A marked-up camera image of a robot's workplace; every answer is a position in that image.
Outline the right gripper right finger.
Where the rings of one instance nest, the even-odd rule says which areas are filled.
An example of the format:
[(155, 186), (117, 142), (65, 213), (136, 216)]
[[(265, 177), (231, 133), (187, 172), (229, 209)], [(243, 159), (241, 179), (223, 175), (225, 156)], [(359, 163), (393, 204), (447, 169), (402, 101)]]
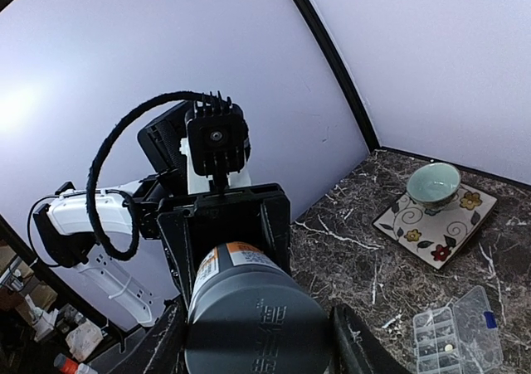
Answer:
[(347, 304), (332, 307), (329, 320), (333, 329), (330, 373), (409, 373)]

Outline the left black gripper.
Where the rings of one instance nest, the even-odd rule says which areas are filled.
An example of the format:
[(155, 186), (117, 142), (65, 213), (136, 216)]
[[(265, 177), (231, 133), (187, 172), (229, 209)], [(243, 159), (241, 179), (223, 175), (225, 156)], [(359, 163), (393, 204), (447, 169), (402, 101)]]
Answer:
[(221, 244), (246, 242), (290, 272), (290, 200), (276, 183), (164, 199), (157, 225), (185, 299), (203, 258)]

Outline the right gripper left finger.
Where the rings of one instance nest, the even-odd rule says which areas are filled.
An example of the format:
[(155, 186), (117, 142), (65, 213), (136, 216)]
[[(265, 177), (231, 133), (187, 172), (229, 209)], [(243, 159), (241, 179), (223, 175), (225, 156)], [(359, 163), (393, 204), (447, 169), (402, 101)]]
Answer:
[(183, 300), (176, 299), (141, 338), (131, 336), (123, 352), (112, 347), (94, 358), (89, 366), (98, 373), (186, 373), (183, 357), (186, 313)]

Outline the orange pill bottle grey cap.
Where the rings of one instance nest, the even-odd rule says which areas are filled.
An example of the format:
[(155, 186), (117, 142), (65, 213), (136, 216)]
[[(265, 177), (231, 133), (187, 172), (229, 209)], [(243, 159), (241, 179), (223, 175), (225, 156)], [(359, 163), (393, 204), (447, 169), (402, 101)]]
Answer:
[(184, 361), (190, 373), (323, 373), (329, 316), (255, 246), (212, 248), (197, 271)]

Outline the clear plastic pill organizer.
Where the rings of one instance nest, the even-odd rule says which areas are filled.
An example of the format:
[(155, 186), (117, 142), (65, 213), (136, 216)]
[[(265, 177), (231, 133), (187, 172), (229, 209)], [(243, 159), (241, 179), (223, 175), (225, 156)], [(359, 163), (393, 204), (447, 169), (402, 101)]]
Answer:
[(480, 285), (451, 306), (418, 313), (412, 328), (418, 373), (496, 373), (503, 364), (496, 318)]

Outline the green ceramic bowl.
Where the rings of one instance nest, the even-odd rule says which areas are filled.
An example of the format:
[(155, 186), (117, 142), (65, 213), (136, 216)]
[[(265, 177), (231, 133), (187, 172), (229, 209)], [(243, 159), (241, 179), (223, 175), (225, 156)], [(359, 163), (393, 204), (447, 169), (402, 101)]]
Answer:
[(426, 209), (440, 211), (459, 190), (461, 175), (449, 163), (430, 163), (418, 168), (408, 179), (406, 192)]

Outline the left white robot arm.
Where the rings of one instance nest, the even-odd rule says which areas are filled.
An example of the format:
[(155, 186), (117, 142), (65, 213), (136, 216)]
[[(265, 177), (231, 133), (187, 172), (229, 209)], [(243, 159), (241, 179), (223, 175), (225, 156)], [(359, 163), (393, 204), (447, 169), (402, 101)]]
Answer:
[[(141, 115), (168, 110), (139, 131), (153, 174), (118, 187), (98, 178), (118, 137)], [(199, 266), (217, 245), (243, 241), (281, 269), (290, 267), (290, 201), (278, 184), (255, 185), (247, 164), (249, 128), (241, 108), (213, 94), (176, 92), (153, 98), (122, 118), (100, 146), (86, 187), (64, 184), (36, 202), (36, 228), (56, 265), (90, 279), (135, 321), (152, 327), (170, 299), (159, 297), (124, 269), (142, 240), (163, 244), (184, 303), (206, 280)]]

